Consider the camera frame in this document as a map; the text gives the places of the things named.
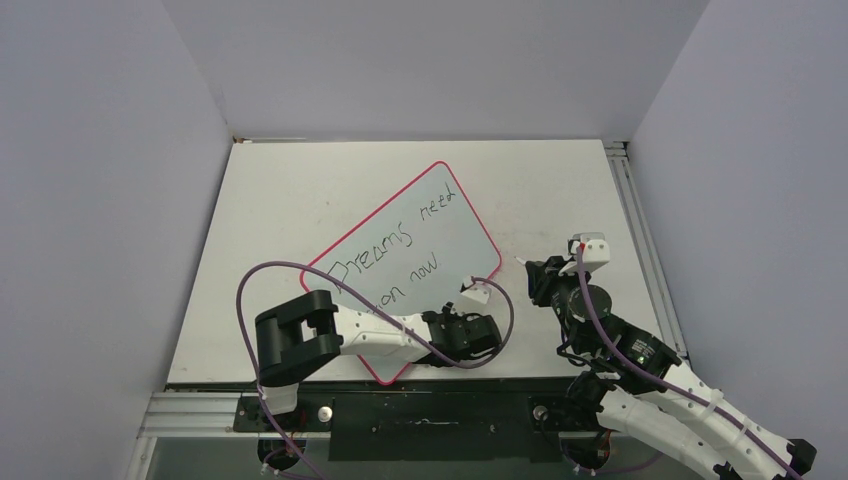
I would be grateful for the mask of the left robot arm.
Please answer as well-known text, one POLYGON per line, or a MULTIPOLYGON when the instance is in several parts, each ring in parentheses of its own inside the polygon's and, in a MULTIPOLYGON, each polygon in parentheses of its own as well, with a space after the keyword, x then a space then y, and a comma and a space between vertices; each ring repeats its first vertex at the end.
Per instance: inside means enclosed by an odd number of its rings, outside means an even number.
POLYGON ((327 290, 308 292, 255 318, 259 417, 271 429, 298 416, 298 387, 339 356, 377 356, 404 364, 447 367, 501 349, 490 315, 457 310, 391 317, 336 304, 327 290))

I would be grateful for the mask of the pink-framed whiteboard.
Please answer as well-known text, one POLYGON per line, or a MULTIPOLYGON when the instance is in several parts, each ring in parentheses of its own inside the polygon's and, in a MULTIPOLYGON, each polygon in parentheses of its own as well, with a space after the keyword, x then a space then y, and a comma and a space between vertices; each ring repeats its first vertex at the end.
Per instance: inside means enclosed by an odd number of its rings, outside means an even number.
POLYGON ((437 161, 310 262, 390 315, 439 310, 502 264, 447 163, 437 161))

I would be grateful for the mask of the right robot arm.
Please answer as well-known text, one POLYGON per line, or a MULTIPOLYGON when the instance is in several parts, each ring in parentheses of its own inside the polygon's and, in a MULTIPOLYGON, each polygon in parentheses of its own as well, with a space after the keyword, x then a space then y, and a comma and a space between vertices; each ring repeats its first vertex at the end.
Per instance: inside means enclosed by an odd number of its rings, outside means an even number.
POLYGON ((579 428, 624 433, 703 479, 800 479, 817 450, 762 427, 709 387, 672 348, 612 313, 590 263, 553 256, 523 264, 528 297, 560 325, 559 356, 583 367, 566 393, 579 428))

